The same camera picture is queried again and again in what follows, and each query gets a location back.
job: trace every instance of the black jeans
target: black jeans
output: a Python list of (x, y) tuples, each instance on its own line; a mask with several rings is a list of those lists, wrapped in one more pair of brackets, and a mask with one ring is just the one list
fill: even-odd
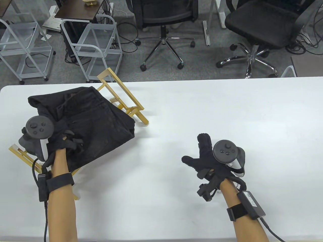
[(51, 116), (56, 122), (64, 120), (74, 137), (83, 139), (81, 147), (67, 152), (70, 172), (134, 137), (135, 121), (93, 87), (31, 96), (28, 102), (39, 115)]

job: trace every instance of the black office chair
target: black office chair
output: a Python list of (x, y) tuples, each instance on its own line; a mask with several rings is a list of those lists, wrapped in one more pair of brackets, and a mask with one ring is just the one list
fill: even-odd
[(136, 24), (139, 29), (160, 26), (161, 36), (158, 37), (148, 37), (148, 38), (138, 38), (135, 44), (140, 46), (140, 40), (159, 40), (158, 44), (148, 55), (148, 57), (143, 61), (140, 66), (142, 71), (145, 71), (146, 62), (152, 56), (152, 54), (157, 50), (157, 48), (162, 45), (167, 45), (173, 54), (179, 59), (178, 69), (183, 69), (184, 62), (173, 49), (173, 47), (168, 42), (169, 40), (191, 40), (191, 47), (195, 47), (194, 38), (175, 38), (167, 37), (166, 25), (181, 23), (184, 21), (194, 22), (198, 18), (198, 0), (126, 0), (127, 6), (131, 12), (135, 14)]
[(248, 49), (242, 43), (233, 44), (230, 50), (234, 51), (239, 46), (246, 55), (219, 61), (216, 67), (222, 68), (228, 62), (246, 59), (248, 65), (245, 78), (251, 77), (255, 62), (273, 70), (274, 73), (269, 77), (277, 77), (277, 69), (261, 57), (266, 58), (272, 48), (281, 49), (295, 43), (303, 26), (322, 4), (322, 0), (289, 2), (291, 3), (284, 0), (239, 0), (237, 9), (234, 9), (232, 0), (226, 0), (231, 13), (225, 19), (225, 26), (247, 38), (252, 49)]

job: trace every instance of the wooden easel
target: wooden easel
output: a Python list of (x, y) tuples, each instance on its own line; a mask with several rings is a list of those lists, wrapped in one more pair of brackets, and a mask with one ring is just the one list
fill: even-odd
[[(104, 80), (105, 77), (110, 75), (116, 83), (119, 84), (119, 86), (124, 90), (124, 92), (130, 97), (130, 99), (135, 103), (136, 106), (128, 107), (124, 101), (121, 100), (121, 98), (115, 93), (115, 91), (109, 86), (109, 84)], [(128, 114), (130, 117), (137, 115), (137, 117), (145, 124), (148, 125), (149, 121), (145, 118), (145, 116), (140, 112), (144, 110), (144, 107), (140, 104), (140, 102), (133, 96), (133, 94), (129, 91), (129, 89), (123, 84), (123, 82), (119, 79), (119, 77), (111, 70), (109, 67), (105, 71), (101, 72), (98, 76), (98, 79), (102, 82), (102, 85), (98, 88), (98, 91), (100, 91), (102, 88), (106, 87), (111, 94), (114, 96), (110, 99), (110, 102), (119, 102), (119, 105), (117, 106), (119, 109), (125, 109), (126, 114)]]
[[(128, 107), (121, 99), (120, 97), (115, 93), (115, 91), (108, 85), (108, 83), (104, 80), (104, 78), (108, 75), (111, 75), (111, 77), (119, 84), (119, 86), (125, 91), (125, 93), (130, 97), (130, 99), (136, 104), (136, 106)], [(110, 99), (110, 102), (119, 102), (118, 108), (119, 109), (126, 109), (126, 114), (128, 114), (130, 117), (137, 115), (137, 117), (145, 124), (148, 125), (149, 121), (145, 118), (145, 116), (140, 112), (144, 110), (144, 107), (138, 102), (138, 100), (133, 96), (133, 94), (129, 91), (129, 89), (122, 83), (122, 81), (117, 77), (117, 75), (111, 70), (111, 68), (106, 69), (102, 73), (98, 75), (99, 80), (102, 82), (102, 85), (98, 88), (98, 91), (100, 91), (102, 88), (106, 87), (111, 94), (114, 96)], [(13, 144), (10, 146), (9, 150), (14, 153), (16, 156), (18, 156), (23, 162), (25, 162), (27, 165), (32, 167), (34, 159), (31, 158), (27, 151), (21, 150), (17, 145)], [(42, 166), (36, 162), (35, 164), (35, 171), (38, 173), (42, 173), (41, 171)], [(79, 169), (76, 169), (72, 172), (72, 176), (74, 176)], [(74, 200), (79, 200), (79, 197), (74, 195)]]
[[(9, 150), (12, 153), (14, 153), (16, 156), (18, 156), (23, 162), (25, 162), (30, 167), (33, 165), (34, 159), (28, 155), (27, 151), (21, 150), (17, 145), (10, 146)], [(35, 163), (36, 172), (42, 173), (41, 167), (42, 166), (40, 164), (38, 164), (37, 162)], [(75, 171), (73, 171), (72, 176), (74, 176), (79, 171), (79, 169), (76, 169)], [(76, 196), (75, 194), (74, 194), (74, 200), (79, 200), (79, 197)]]

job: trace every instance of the controller button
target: controller button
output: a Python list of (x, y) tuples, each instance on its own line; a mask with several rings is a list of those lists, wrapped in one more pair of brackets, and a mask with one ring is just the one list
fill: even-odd
[(30, 127), (31, 128), (37, 128), (37, 124), (36, 123), (32, 123), (32, 124), (30, 124)]

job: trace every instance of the gray carpet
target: gray carpet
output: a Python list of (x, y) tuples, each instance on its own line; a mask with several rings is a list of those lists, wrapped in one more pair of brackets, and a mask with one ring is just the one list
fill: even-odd
[[(55, 4), (52, 0), (46, 0), (48, 6)], [(115, 4), (114, 18), (117, 22), (127, 21), (134, 23), (133, 14), (127, 9), (124, 0), (112, 0)], [(147, 70), (142, 72), (139, 66), (142, 61), (149, 54), (149, 52), (156, 45), (155, 41), (142, 41), (138, 50), (134, 53), (125, 53), (121, 62), (118, 76), (124, 82), (132, 81), (163, 81), (163, 80), (201, 80), (201, 79), (233, 79), (243, 78), (245, 75), (246, 62), (240, 61), (217, 69), (215, 64), (217, 61), (225, 59), (233, 55), (242, 54), (237, 49), (234, 53), (230, 51), (229, 46), (232, 43), (242, 42), (246, 43), (245, 39), (233, 33), (230, 30), (222, 29), (220, 27), (219, 19), (216, 10), (212, 19), (212, 26), (210, 28), (211, 46), (205, 45), (202, 20), (207, 19), (210, 0), (199, 0), (199, 19), (192, 22), (183, 23), (178, 29), (169, 28), (169, 35), (173, 37), (194, 37), (196, 39), (196, 47), (190, 48), (190, 41), (171, 41), (171, 45), (181, 56), (185, 63), (182, 70), (177, 69), (179, 61), (171, 53), (166, 46), (161, 46), (154, 56), (147, 62)], [(37, 20), (44, 20), (39, 10), (33, 9)], [(308, 33), (311, 36), (312, 29), (308, 28)], [(60, 84), (60, 83), (85, 83), (86, 79), (81, 72), (79, 66), (74, 64), (67, 64), (64, 62), (65, 45), (63, 37), (58, 32), (50, 31), (52, 35), (50, 43), (56, 51), (53, 58), (53, 65), (49, 74), (49, 81), (45, 82), (43, 78), (29, 78), (25, 79), (26, 84)], [(136, 36), (136, 30), (130, 25), (123, 25), (119, 28), (119, 34), (129, 39)], [(139, 37), (160, 36), (160, 28), (150, 28), (148, 32), (139, 31)], [(135, 49), (133, 44), (122, 45), (126, 51)], [(284, 69), (291, 65), (291, 54), (285, 49), (271, 51), (266, 61), (276, 66), (279, 75)], [(17, 68), (19, 58), (9, 57), (6, 60)], [(267, 77), (271, 74), (271, 70), (263, 65), (256, 64), (253, 69), (253, 77)], [(6, 85), (17, 85), (18, 79), (5, 66), (3, 61), (0, 62), (0, 89)]]

